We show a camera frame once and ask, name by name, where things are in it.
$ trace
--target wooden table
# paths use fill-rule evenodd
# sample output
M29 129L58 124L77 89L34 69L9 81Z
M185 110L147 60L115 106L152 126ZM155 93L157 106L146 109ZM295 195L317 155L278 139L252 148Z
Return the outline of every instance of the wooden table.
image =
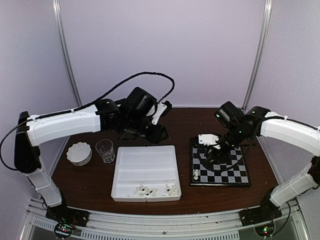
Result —
M213 108L174 108L161 120L169 138L161 145L174 145L176 151L182 196L171 202L115 202L111 198L115 162L103 163L95 151L101 139L111 139L115 150L120 146L150 146L143 138L117 142L114 131L84 133L71 136L53 174L53 180L62 190L67 204L93 211L119 214L177 215L228 211L257 206L270 188L277 185L269 162L260 147L254 146L246 157L251 187L189 186L189 139L198 134L226 132L214 118ZM82 167L66 159L68 148L77 142L91 145L92 159Z

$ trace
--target clear drinking glass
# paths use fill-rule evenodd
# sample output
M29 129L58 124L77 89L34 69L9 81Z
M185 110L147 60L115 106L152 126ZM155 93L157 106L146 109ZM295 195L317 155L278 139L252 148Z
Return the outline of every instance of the clear drinking glass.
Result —
M95 150L99 153L102 161L109 164L115 160L114 143L109 139L102 139L95 145Z

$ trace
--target white plastic box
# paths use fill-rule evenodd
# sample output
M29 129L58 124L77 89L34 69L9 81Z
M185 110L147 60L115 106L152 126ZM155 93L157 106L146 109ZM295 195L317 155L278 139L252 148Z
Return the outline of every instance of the white plastic box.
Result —
M181 194L175 146L118 148L111 191L114 201L177 201Z

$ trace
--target chessboard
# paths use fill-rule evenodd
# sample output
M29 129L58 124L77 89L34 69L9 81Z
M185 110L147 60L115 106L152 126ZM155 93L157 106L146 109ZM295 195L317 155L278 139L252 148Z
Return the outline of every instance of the chessboard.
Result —
M199 159L205 160L206 149L198 144L198 138L190 139L190 185L191 186L232 186L232 187L250 187L251 181L246 165L243 159L232 169L223 171L232 166L242 158L242 150L235 147L230 151L229 160L226 163L214 164L210 171L206 169Z

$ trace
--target scalloped bowl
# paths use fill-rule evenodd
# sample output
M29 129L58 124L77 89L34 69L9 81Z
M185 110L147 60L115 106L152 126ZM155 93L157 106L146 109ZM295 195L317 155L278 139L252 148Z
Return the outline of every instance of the scalloped bowl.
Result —
M86 165L92 157L92 150L86 142L78 142L69 147L66 158L75 166Z

